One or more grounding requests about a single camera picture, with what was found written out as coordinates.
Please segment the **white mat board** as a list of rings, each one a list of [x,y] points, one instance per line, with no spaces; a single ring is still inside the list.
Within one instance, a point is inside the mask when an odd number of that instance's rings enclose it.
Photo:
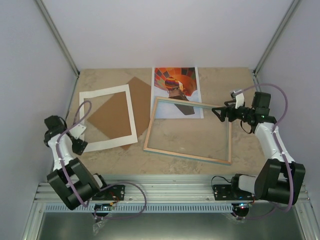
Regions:
[[[93,91],[81,91],[79,92],[79,105],[82,104],[85,99],[92,99],[92,98],[97,98],[97,97],[121,93],[121,92],[125,92],[125,96],[126,96],[126,104],[127,104],[127,110],[128,110],[128,118],[130,123],[131,135],[99,141],[99,142],[88,143],[84,150],[85,153],[108,150],[108,149],[121,147],[124,145],[130,145],[138,142],[130,87],[128,84],[110,87],[110,88],[98,89]]]

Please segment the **hot air balloon photo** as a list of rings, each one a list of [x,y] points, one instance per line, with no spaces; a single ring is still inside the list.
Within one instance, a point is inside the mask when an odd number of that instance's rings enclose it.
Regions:
[[[154,67],[151,78],[151,107],[156,97],[201,102],[197,67]],[[157,104],[156,119],[202,119],[203,109],[168,102]]]

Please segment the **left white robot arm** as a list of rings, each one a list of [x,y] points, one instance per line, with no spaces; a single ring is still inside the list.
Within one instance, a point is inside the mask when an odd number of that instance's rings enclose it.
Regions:
[[[103,200],[108,197],[110,188],[99,174],[91,174],[76,155],[82,155],[88,143],[80,136],[86,126],[78,123],[68,130],[63,118],[52,115],[44,120],[47,131],[44,144],[52,151],[53,170],[47,181],[63,203],[74,210],[78,206],[87,207],[94,196]]]

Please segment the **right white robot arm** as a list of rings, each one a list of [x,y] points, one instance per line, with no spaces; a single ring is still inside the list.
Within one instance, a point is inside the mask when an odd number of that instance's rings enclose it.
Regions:
[[[229,193],[236,200],[252,194],[257,200],[265,200],[289,206],[297,202],[306,169],[290,156],[280,137],[275,117],[270,115],[271,95],[255,92],[251,107],[247,107],[240,91],[231,93],[232,100],[222,107],[212,108],[221,122],[228,120],[247,123],[266,159],[258,176],[235,174],[231,179]]]

